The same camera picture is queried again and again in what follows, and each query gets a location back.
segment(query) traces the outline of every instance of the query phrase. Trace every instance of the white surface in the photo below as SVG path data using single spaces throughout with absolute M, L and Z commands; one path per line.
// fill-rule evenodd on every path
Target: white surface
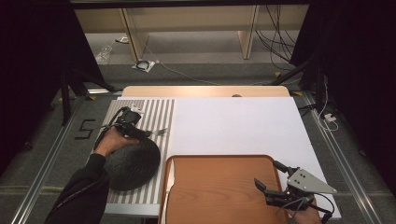
M 176 99 L 168 158 L 263 154 L 287 166 L 302 167 L 326 182 L 293 98 Z M 279 172 L 279 178 L 284 189 L 287 175 Z M 327 196 L 335 205 L 332 195 Z M 332 210 L 325 199 L 317 197 L 317 201 L 319 207 Z M 339 217 L 335 206 L 333 218 Z

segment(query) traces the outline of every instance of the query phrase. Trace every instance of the brown tray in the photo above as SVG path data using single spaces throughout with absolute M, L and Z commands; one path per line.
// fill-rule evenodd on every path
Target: brown tray
M 268 206 L 255 187 L 258 178 L 268 189 L 281 190 L 269 156 L 174 156 L 166 162 L 163 198 L 170 161 L 175 185 L 169 194 L 166 224 L 288 223 L 287 213 Z

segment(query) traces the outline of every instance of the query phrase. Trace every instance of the floor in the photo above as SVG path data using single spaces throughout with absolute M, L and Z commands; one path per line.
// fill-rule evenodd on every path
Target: floor
M 273 32 L 264 32 L 268 37 L 274 35 Z M 291 39 L 297 38 L 298 31 L 289 32 Z M 100 53 L 105 45 L 110 45 L 112 50 L 108 61 L 109 65 L 133 65 L 132 54 L 128 45 L 114 42 L 115 39 L 124 36 L 124 34 L 111 35 L 87 35 L 87 39 L 92 48 L 92 53 L 96 56 Z M 285 37 L 285 41 L 292 45 L 290 38 Z M 148 40 L 148 47 L 143 57 L 144 60 L 161 61 L 164 64 L 251 64 L 268 63 L 274 67 L 274 71 L 283 74 L 287 72 L 285 69 L 292 68 L 291 65 L 284 64 L 284 60 L 280 60 L 274 54 L 270 53 L 263 45 L 260 39 L 255 35 L 252 53 L 249 60 L 242 58 L 240 52 L 237 34 L 235 32 L 199 32 L 199 33 L 156 33 L 151 34 Z M 274 46 L 278 51 L 283 51 L 282 55 L 287 55 L 279 46 Z M 103 66 L 106 76 L 111 76 L 110 72 L 106 72 L 106 66 Z M 290 89 L 296 90 L 299 77 L 290 80 L 292 86 Z M 202 85 L 202 82 L 191 81 L 191 85 Z M 310 92 L 304 96 L 293 96 L 298 107 L 314 103 L 314 97 Z M 33 139 L 35 139 L 34 149 L 21 152 L 12 162 L 7 173 L 0 178 L 0 224 L 10 223 L 14 214 L 18 212 L 19 205 L 25 199 L 26 193 L 29 192 L 37 181 L 41 164 L 50 154 L 51 146 L 56 145 L 59 137 L 58 133 L 71 132 L 66 136 L 63 143 L 63 151 L 55 155 L 58 160 L 43 180 L 44 188 L 41 188 L 37 195 L 35 205 L 30 207 L 30 216 L 24 217 L 21 223 L 42 223 L 43 217 L 50 210 L 51 205 L 57 198 L 62 186 L 78 168 L 78 165 L 84 162 L 85 156 L 80 157 L 80 161 L 76 161 L 75 157 L 70 156 L 81 153 L 88 154 L 93 140 L 78 142 L 87 150 L 81 151 L 74 144 L 76 141 L 69 141 L 76 137 L 78 126 L 70 127 L 65 130 L 59 124 L 62 122 L 62 109 L 60 96 L 55 97 L 53 101 L 54 110 L 49 112 L 42 124 L 37 127 L 37 131 Z M 101 125 L 101 118 L 106 114 L 103 111 L 104 106 L 115 99 L 116 96 L 98 97 L 95 100 L 79 99 L 73 103 L 82 107 L 86 113 L 77 115 L 78 119 L 95 118 L 90 125 L 98 127 Z M 354 139 L 353 132 L 343 120 L 342 113 L 332 110 L 338 118 L 338 130 L 335 132 L 325 132 L 318 126 L 316 114 L 312 111 L 302 110 L 302 119 L 310 137 L 311 143 L 317 153 L 318 160 L 322 166 L 322 170 L 328 180 L 338 193 L 334 199 L 338 208 L 342 212 L 343 218 L 339 220 L 331 220 L 329 223 L 393 223 L 396 220 L 396 201 L 391 195 L 381 178 L 378 176 L 375 168 L 359 153 L 359 143 Z M 346 160 L 349 168 L 340 167 L 340 157 Z M 133 217 L 114 217 L 105 215 L 102 223 L 140 223 L 139 218 Z

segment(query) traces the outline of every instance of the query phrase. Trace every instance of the white table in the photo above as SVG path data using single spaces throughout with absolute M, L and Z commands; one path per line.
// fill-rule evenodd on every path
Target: white table
M 116 201 L 113 199 L 112 203 L 107 204 L 106 213 L 157 217 L 160 212 L 163 163 L 173 155 L 265 154 L 287 166 L 302 167 L 326 181 L 291 97 L 121 97 L 113 102 L 106 118 L 109 119 L 114 111 L 124 105 L 145 108 L 148 113 L 139 121 L 142 128 L 167 127 L 170 132 L 163 139 L 155 140 L 163 155 L 155 180 L 135 192 L 121 192 Z M 159 108 L 162 108 L 161 113 L 151 113 L 156 117 L 150 115 L 149 111 L 160 111 Z M 279 172 L 279 177 L 284 189 L 287 175 Z M 328 196 L 335 204 L 332 195 Z M 331 210 L 325 199 L 317 197 L 317 201 L 318 206 Z M 339 217 L 341 215 L 335 206 L 333 218 Z

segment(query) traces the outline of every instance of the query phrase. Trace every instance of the power strip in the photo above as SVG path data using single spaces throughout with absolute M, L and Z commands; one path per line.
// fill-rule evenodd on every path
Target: power strip
M 333 122 L 337 120 L 337 118 L 333 114 L 327 114 L 324 116 L 324 118 L 326 119 L 327 122 Z

